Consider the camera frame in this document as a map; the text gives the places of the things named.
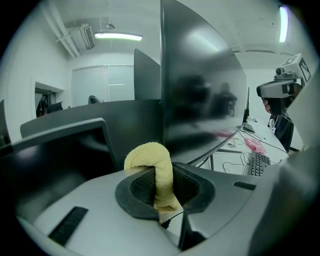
towel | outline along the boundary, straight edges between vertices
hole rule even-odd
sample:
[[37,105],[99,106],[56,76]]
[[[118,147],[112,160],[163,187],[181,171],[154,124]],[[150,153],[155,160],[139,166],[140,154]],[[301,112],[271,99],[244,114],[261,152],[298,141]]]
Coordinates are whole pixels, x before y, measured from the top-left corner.
[[175,212],[180,204],[174,194],[174,175],[170,154],[161,144],[149,142],[132,150],[124,160],[124,169],[139,166],[155,167],[155,197],[153,207],[159,212]]

ceiling light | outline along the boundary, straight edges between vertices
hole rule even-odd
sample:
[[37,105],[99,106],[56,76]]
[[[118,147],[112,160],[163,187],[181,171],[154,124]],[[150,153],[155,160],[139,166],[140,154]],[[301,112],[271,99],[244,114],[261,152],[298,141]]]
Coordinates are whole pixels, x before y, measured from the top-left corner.
[[96,39],[128,39],[135,41],[140,41],[142,39],[141,35],[114,32],[97,32],[94,34],[94,37]]
[[289,25],[289,14],[286,7],[280,7],[280,16],[281,16],[281,30],[280,30],[280,43],[284,43],[287,38],[288,25]]

computer desk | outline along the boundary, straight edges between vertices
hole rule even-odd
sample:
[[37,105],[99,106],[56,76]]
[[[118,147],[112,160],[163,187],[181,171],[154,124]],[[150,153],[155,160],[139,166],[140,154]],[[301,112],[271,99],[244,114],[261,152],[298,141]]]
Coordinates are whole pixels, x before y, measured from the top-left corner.
[[[246,134],[246,133],[244,133],[244,131],[241,130],[233,137],[233,139],[236,138],[234,140],[236,147],[229,147],[226,144],[225,146],[222,147],[222,149],[247,152],[246,155],[248,155],[250,157],[252,150],[244,143],[243,137],[248,138],[248,139],[253,139],[249,134],[252,134],[253,137],[255,137],[255,134],[257,134],[257,137],[261,137],[262,142],[260,142],[260,143],[263,145],[264,149],[266,150],[265,155],[270,158],[272,165],[275,163],[279,163],[280,160],[283,160],[288,157],[288,154],[283,152],[286,150],[284,149],[284,147],[282,146],[282,144],[280,143],[278,138],[267,127],[266,124],[262,123],[261,121],[260,122],[249,121],[248,123],[253,127],[255,133],[247,132],[248,134]],[[225,162],[230,162],[232,164],[241,164],[242,162],[240,159],[240,155],[241,155],[240,153],[215,152],[213,154],[214,170],[217,172],[224,172],[223,164]],[[246,156],[242,156],[242,161],[245,165],[246,165],[245,161],[247,163],[249,163]],[[202,168],[209,169],[209,167],[210,167],[209,162],[210,161],[208,161],[208,163],[204,164],[202,166]],[[229,163],[224,164],[226,172],[230,171],[231,174],[242,175],[244,172],[244,167],[242,165],[232,165],[232,164],[229,164]],[[250,168],[250,165],[247,165],[245,168],[244,174],[249,173],[249,168]]]

keyboard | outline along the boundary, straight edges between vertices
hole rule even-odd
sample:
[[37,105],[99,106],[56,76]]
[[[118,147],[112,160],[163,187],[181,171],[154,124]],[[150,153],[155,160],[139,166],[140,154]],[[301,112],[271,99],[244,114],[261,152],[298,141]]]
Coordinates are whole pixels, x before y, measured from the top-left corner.
[[255,132],[255,130],[252,128],[252,126],[250,124],[247,124],[246,122],[243,123],[242,129],[244,131],[248,131],[248,132],[252,132],[252,133]]
[[264,172],[264,168],[266,168],[270,164],[271,162],[269,157],[252,151],[249,175],[261,176]]

pink bag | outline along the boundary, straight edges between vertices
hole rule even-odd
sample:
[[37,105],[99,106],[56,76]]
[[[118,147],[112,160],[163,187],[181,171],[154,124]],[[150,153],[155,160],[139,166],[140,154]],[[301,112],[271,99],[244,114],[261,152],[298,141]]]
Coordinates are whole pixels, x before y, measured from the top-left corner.
[[264,155],[265,153],[267,153],[264,146],[254,138],[245,138],[244,142],[250,149],[252,149],[253,151],[259,154]]

